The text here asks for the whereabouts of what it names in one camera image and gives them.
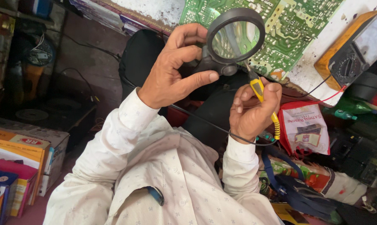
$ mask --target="red wire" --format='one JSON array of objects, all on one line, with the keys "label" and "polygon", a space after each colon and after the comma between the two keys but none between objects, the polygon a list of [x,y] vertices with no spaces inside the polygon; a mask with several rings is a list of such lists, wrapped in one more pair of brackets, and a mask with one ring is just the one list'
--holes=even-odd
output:
[{"label": "red wire", "polygon": [[334,96],[338,95],[340,92],[343,92],[343,90],[344,90],[346,87],[347,87],[347,86],[344,85],[344,86],[341,88],[341,90],[339,90],[336,94],[332,95],[331,97],[329,97],[329,98],[327,98],[327,99],[325,99],[325,100],[317,101],[317,102],[315,102],[315,103],[321,103],[321,102],[324,102],[324,101],[327,101],[327,100],[333,98]]}]

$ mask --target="magnifying lens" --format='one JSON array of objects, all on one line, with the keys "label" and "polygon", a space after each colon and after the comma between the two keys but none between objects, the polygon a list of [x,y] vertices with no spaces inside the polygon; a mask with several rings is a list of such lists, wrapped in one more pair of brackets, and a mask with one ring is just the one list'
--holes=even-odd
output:
[{"label": "magnifying lens", "polygon": [[259,13],[250,8],[232,8],[220,14],[210,25],[202,59],[194,73],[215,70],[231,76],[238,62],[253,56],[265,41],[265,24]]}]

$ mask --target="red and white plastic bag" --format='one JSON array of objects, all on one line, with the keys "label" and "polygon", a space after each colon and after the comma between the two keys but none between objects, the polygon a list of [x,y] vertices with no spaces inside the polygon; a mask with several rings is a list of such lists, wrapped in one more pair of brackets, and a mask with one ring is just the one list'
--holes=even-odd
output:
[{"label": "red and white plastic bag", "polygon": [[279,110],[281,145],[289,155],[317,152],[330,155],[329,134],[319,105],[310,102],[289,102]]}]

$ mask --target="shirt cuff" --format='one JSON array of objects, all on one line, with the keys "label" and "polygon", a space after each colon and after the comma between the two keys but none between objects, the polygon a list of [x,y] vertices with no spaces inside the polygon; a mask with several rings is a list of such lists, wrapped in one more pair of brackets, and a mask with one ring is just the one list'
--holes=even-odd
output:
[{"label": "shirt cuff", "polygon": [[139,88],[134,89],[119,107],[120,121],[129,129],[144,130],[158,114],[160,109],[147,106],[137,96]]},{"label": "shirt cuff", "polygon": [[241,162],[250,162],[256,157],[255,145],[241,144],[234,140],[231,135],[229,135],[229,140],[227,142],[226,153],[229,158]]}]

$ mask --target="printed circuit board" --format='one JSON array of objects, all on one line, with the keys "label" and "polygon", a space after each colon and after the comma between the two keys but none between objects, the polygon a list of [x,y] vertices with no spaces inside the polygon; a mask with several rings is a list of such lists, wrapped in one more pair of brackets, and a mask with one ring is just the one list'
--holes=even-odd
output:
[{"label": "printed circuit board", "polygon": [[252,8],[265,22],[262,48],[249,59],[253,69],[285,83],[300,60],[345,0],[186,0],[180,24],[200,23],[208,28],[222,12]]}]

